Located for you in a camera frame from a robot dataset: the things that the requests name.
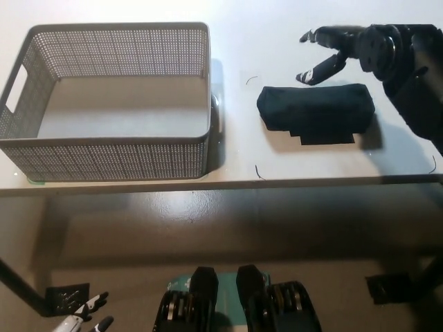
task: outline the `black wire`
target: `black wire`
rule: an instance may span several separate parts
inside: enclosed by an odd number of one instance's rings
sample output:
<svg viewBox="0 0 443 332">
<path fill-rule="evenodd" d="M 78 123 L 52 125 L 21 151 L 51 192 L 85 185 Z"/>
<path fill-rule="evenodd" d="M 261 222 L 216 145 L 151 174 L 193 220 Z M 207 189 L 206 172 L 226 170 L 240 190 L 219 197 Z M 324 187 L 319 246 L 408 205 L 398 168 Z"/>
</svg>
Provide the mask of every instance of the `black wire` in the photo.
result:
<svg viewBox="0 0 443 332">
<path fill-rule="evenodd" d="M 262 180 L 265 180 L 265 181 L 266 181 L 265 178 L 262 178 L 262 177 L 260 176 L 260 174 L 258 174 L 258 168 L 257 168 L 257 165 L 255 166 L 255 173 L 257 173 L 258 178 L 261 178 Z"/>
<path fill-rule="evenodd" d="M 249 81 L 252 80 L 253 78 L 257 78 L 258 76 L 253 76 L 251 77 L 249 80 L 246 81 L 246 85 L 248 85 Z"/>
<path fill-rule="evenodd" d="M 435 157 L 432 156 L 432 159 L 434 160 L 434 169 L 432 171 L 430 171 L 429 174 L 433 173 L 437 169 L 437 162 L 435 161 Z"/>
</svg>

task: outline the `robotic hand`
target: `robotic hand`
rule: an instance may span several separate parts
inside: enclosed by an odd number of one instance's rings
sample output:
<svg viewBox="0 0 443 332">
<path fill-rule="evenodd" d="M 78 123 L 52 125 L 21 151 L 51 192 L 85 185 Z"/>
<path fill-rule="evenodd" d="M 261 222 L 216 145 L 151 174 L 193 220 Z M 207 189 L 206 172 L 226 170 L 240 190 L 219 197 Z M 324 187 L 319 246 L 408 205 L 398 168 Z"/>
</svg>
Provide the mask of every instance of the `robotic hand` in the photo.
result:
<svg viewBox="0 0 443 332">
<path fill-rule="evenodd" d="M 443 33 L 432 25 L 323 26 L 300 42 L 338 50 L 296 79 L 316 85 L 337 74 L 346 59 L 383 82 L 385 94 L 419 137 L 443 155 Z"/>
<path fill-rule="evenodd" d="M 53 332 L 78 332 L 83 322 L 88 322 L 92 319 L 91 313 L 95 313 L 99 308 L 106 304 L 108 292 L 102 293 L 90 299 L 83 304 L 73 315 L 64 319 L 64 321 L 53 330 Z M 114 319 L 112 316 L 106 317 L 100 323 L 95 325 L 90 332 L 104 332 L 112 324 Z"/>
</svg>

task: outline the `gray plastic basket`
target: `gray plastic basket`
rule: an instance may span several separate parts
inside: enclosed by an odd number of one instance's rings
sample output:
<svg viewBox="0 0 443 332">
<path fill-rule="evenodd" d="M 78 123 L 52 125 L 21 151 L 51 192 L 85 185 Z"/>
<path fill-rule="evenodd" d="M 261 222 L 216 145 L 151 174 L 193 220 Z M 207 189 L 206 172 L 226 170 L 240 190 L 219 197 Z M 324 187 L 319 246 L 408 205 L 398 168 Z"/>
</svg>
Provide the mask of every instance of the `gray plastic basket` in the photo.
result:
<svg viewBox="0 0 443 332">
<path fill-rule="evenodd" d="M 22 65 L 28 76 L 15 111 L 11 112 L 6 102 Z M 70 84 L 77 84 L 79 81 L 75 80 L 79 77 L 80 80 L 134 78 L 139 80 L 133 85 L 135 87 L 144 84 L 141 80 L 150 80 L 148 88 L 142 92 L 148 97 L 151 92 L 154 99 L 162 93 L 155 91 L 153 86 L 176 86 L 176 89 L 182 86 L 181 90 L 188 89 L 192 93 L 200 89 L 197 92 L 203 100 L 198 103 L 203 105 L 206 116 L 202 131 L 198 135 L 186 132 L 178 136 L 173 132 L 154 137 L 149 133 L 146 137 L 140 135 L 143 125 L 155 128 L 150 118 L 146 123 L 141 120 L 144 119 L 143 114 L 150 112 L 149 107 L 143 112 L 137 110 L 139 118 L 136 117 L 133 125 L 126 126 L 134 128 L 134 135 L 129 132 L 115 137 L 103 135 L 98 130 L 99 137 L 95 137 L 94 133 L 90 137 L 91 132 L 82 131 L 88 125 L 89 129 L 114 128 L 116 132 L 124 126 L 111 126 L 103 117 L 91 125 L 88 117 L 77 119 L 75 109 L 69 107 L 64 108 L 61 116 L 55 117 L 59 122 L 45 124 L 46 117 L 49 117 L 45 113 L 50 113 L 51 104 L 57 104 L 55 91 L 65 88 L 64 93 L 72 92 Z M 193 86 L 189 80 L 198 80 L 198 84 Z M 170 91 L 170 95 L 167 91 L 163 92 L 162 98 L 172 100 L 174 107 L 180 109 L 179 92 Z M 83 100 L 81 95 L 74 97 L 71 96 L 71 99 Z M 65 99 L 65 95 L 58 98 L 59 101 Z M 29 31 L 21 47 L 1 95 L 0 111 L 0 148 L 32 181 L 199 178 L 206 173 L 210 130 L 208 27 L 202 23 L 36 26 Z M 117 114 L 121 122 L 126 123 L 133 113 L 116 111 L 109 117 Z M 53 135 L 54 132 L 70 131 L 69 121 L 75 122 L 72 127 L 77 125 L 80 128 L 80 135 L 75 136 L 75 131 L 67 135 Z M 43 127 L 49 129 L 49 134 L 48 130 L 43 133 Z M 180 129 L 179 123 L 172 128 Z"/>
</svg>

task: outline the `basket handle hole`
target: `basket handle hole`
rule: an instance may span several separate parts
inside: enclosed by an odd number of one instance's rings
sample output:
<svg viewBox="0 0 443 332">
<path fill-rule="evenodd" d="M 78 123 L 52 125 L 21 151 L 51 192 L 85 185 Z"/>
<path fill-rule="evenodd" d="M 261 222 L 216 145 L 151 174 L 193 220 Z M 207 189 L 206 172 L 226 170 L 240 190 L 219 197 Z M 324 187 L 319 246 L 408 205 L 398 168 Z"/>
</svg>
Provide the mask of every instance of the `basket handle hole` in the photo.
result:
<svg viewBox="0 0 443 332">
<path fill-rule="evenodd" d="M 6 107 L 14 113 L 20 99 L 21 92 L 28 78 L 28 72 L 23 65 L 20 66 L 19 72 L 15 77 L 14 85 L 12 85 L 11 92 L 9 92 L 8 100 L 6 100 Z"/>
</svg>

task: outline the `table surface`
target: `table surface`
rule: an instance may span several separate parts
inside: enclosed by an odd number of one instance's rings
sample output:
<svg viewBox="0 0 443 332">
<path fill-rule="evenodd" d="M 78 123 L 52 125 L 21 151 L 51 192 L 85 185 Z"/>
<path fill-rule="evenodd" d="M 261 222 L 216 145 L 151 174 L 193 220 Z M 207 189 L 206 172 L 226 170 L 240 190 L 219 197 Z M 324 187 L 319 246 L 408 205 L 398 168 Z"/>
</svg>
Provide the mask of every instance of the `table surface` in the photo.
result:
<svg viewBox="0 0 443 332">
<path fill-rule="evenodd" d="M 37 24 L 204 21 L 210 27 L 212 90 L 218 113 L 211 172 L 193 181 L 29 183 L 0 152 L 0 195 L 153 192 L 317 185 L 414 183 L 441 180 L 443 157 L 406 126 L 372 74 L 355 60 L 324 85 L 366 84 L 376 120 L 355 144 L 302 146 L 262 124 L 256 100 L 263 86 L 298 86 L 295 76 L 333 54 L 298 38 L 334 24 L 435 24 L 439 0 L 41 0 L 7 1 L 0 12 L 0 82 L 9 75 L 24 36 Z"/>
</svg>

